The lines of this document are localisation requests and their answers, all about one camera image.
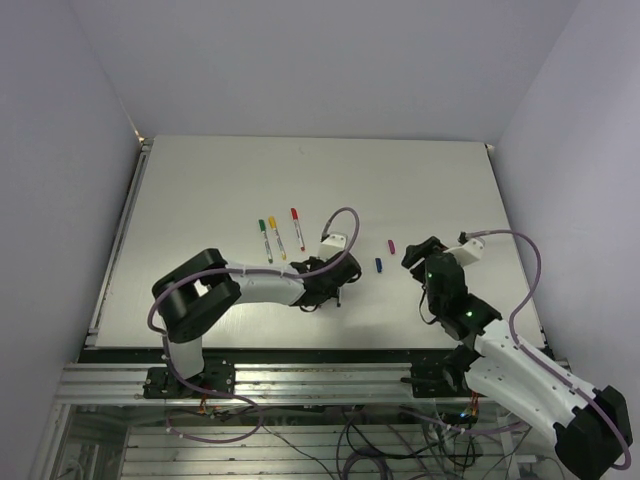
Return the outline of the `red pen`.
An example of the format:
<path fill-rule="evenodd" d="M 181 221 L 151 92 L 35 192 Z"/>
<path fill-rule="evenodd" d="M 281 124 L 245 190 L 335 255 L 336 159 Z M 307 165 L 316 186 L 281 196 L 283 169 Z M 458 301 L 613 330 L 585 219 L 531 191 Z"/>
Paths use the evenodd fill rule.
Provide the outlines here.
<path fill-rule="evenodd" d="M 303 232 L 302 232 L 302 229 L 301 229 L 300 219 L 297 220 L 297 221 L 294 221 L 292 219 L 292 221 L 293 221 L 293 224 L 294 224 L 294 229 L 295 229 L 296 238 L 297 238 L 297 241 L 298 241 L 298 244 L 299 244 L 299 248 L 300 248 L 300 250 L 302 252 L 305 252 L 306 251 L 306 244 L 305 244 Z"/>

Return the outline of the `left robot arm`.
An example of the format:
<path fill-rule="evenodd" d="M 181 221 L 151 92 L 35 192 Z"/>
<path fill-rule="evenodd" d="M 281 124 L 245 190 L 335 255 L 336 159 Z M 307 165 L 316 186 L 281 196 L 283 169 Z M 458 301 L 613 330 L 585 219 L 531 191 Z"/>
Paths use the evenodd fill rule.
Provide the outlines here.
<path fill-rule="evenodd" d="M 361 275 L 360 264 L 346 251 L 272 269 L 242 267 L 227 262 L 217 249 L 203 250 L 151 289 L 153 313 L 164 324 L 157 331 L 173 366 L 168 384 L 182 397 L 202 389 L 202 337 L 232 307 L 273 303 L 309 310 L 337 298 L 344 285 Z"/>

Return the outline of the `yellow pen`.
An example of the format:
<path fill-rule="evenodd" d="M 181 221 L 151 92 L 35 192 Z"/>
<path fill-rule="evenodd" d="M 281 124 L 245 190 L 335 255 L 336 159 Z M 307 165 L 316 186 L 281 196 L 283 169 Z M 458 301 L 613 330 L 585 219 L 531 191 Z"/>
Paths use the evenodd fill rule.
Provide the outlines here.
<path fill-rule="evenodd" d="M 282 241 L 279 229 L 277 228 L 276 231 L 272 230 L 272 232 L 273 232 L 273 234 L 275 236 L 275 240 L 276 240 L 276 243 L 277 243 L 281 258 L 283 260 L 286 260 L 287 259 L 287 253 L 286 253 L 286 250 L 285 250 L 285 247 L 284 247 L 284 243 Z"/>

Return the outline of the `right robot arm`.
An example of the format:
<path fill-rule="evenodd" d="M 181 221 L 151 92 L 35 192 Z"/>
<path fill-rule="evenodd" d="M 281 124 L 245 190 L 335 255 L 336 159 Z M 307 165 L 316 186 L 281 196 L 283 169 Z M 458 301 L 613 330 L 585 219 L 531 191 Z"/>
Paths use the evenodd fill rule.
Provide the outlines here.
<path fill-rule="evenodd" d="M 444 362 L 442 387 L 455 396 L 471 390 L 511 411 L 580 479 L 628 469 L 633 436 L 624 396 L 557 364 L 516 332 L 513 317 L 470 292 L 465 268 L 481 259 L 483 236 L 462 233 L 456 247 L 430 237 L 408 246 L 402 259 L 434 323 L 459 343 Z"/>

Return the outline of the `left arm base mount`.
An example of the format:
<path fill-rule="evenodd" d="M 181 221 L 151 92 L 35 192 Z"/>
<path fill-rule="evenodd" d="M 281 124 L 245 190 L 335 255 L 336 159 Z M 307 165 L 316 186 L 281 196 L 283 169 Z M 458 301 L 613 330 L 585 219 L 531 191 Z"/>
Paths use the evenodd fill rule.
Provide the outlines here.
<path fill-rule="evenodd" d="M 187 381 L 206 390 L 232 393 L 235 376 L 234 366 L 226 360 L 208 361 L 201 373 L 187 378 Z M 187 399 L 196 398 L 198 395 L 201 395 L 201 392 L 185 386 L 168 367 L 153 367 L 147 372 L 143 385 L 144 399 Z"/>

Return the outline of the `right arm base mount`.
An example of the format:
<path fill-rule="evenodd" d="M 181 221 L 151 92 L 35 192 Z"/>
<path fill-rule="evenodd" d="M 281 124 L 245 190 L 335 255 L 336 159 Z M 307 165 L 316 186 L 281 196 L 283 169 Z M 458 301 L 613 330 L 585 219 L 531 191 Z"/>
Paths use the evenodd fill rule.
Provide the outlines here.
<path fill-rule="evenodd" d="M 471 393 L 465 375 L 479 358 L 479 353 L 464 345 L 432 350 L 413 362 L 400 381 L 411 387 L 414 398 L 464 396 Z"/>

